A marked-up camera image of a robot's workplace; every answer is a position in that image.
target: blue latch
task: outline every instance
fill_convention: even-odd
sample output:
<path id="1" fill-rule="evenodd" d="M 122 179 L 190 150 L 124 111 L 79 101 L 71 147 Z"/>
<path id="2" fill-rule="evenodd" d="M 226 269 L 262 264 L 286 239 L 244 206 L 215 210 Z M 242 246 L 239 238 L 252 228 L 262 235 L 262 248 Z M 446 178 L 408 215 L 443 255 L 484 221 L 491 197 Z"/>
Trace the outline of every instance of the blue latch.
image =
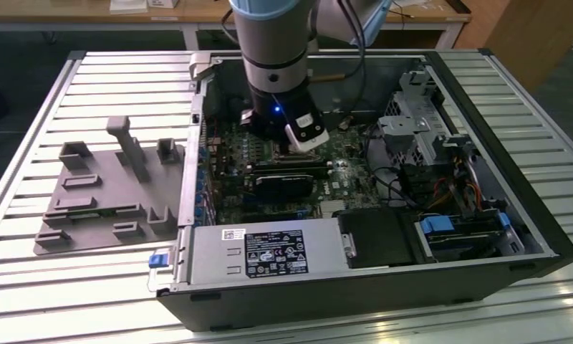
<path id="1" fill-rule="evenodd" d="M 499 221 L 502 221 L 502 226 L 504 228 L 508 228 L 512 225 L 510 217 L 506 213 L 499 213 Z"/>
<path id="2" fill-rule="evenodd" d="M 448 216 L 430 216 L 422 222 L 424 234 L 430 234 L 436 231 L 454 231 L 455 226 L 452 225 L 451 218 Z"/>
<path id="3" fill-rule="evenodd" d="M 156 269 L 158 267 L 170 267 L 168 253 L 154 254 L 150 258 L 150 268 Z"/>

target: motherboard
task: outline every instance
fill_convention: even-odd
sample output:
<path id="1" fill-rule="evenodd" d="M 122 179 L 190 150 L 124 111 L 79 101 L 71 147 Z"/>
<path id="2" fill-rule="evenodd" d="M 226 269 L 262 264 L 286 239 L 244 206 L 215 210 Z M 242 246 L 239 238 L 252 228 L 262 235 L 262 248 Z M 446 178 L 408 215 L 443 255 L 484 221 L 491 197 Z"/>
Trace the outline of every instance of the motherboard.
<path id="1" fill-rule="evenodd" d="M 366 126 L 331 132 L 307 153 L 282 153 L 238 124 L 208 127 L 218 224 L 332 217 L 382 204 L 366 165 Z"/>

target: open computer chassis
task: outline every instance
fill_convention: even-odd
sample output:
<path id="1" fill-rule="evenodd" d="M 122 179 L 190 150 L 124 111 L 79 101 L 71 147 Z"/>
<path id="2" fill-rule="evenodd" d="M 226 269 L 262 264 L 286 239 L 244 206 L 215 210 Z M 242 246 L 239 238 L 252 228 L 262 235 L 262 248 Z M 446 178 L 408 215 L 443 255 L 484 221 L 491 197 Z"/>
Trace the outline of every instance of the open computer chassis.
<path id="1" fill-rule="evenodd" d="M 310 58 L 316 75 L 354 63 L 340 53 Z M 187 328 L 470 302 L 573 262 L 573 245 L 436 52 L 371 52 L 351 113 L 356 78 L 311 86 L 331 140 L 308 153 L 240 126 L 242 58 L 220 54 L 210 66 L 178 243 L 155 257 L 174 276 L 158 299 Z"/>

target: wooden table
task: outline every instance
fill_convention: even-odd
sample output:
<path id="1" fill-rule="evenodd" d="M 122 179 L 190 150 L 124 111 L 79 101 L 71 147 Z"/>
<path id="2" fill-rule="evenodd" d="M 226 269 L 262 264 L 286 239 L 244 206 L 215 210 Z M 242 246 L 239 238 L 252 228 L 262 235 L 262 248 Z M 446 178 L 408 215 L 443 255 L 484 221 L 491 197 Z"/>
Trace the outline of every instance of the wooden table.
<path id="1" fill-rule="evenodd" d="M 198 31 L 222 29 L 227 0 L 180 0 L 175 9 L 111 15 L 110 0 L 0 0 L 0 31 L 180 30 L 190 50 L 199 50 Z M 403 8 L 414 18 L 390 14 L 383 30 L 442 31 L 438 48 L 451 48 L 470 14 L 459 14 L 446 0 Z"/>

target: white sticker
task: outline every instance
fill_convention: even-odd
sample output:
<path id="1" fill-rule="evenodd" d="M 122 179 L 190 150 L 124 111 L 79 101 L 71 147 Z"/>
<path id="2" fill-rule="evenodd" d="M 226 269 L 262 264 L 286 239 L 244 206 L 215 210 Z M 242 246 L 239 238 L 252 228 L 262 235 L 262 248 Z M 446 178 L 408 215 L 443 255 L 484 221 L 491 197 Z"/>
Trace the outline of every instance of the white sticker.
<path id="1" fill-rule="evenodd" d="M 247 234 L 247 229 L 224 229 L 223 230 L 223 240 L 243 240 Z"/>
<path id="2" fill-rule="evenodd" d="M 298 125 L 299 125 L 300 128 L 306 128 L 306 127 L 308 127 L 310 125 L 314 124 L 315 119 L 312 118 L 312 115 L 308 114 L 308 115 L 303 115 L 295 121 L 298 122 Z"/>
<path id="3" fill-rule="evenodd" d="M 179 20 L 179 17 L 178 16 L 155 16 L 151 18 L 151 20 L 164 20 L 164 21 L 172 22 L 172 21 Z"/>

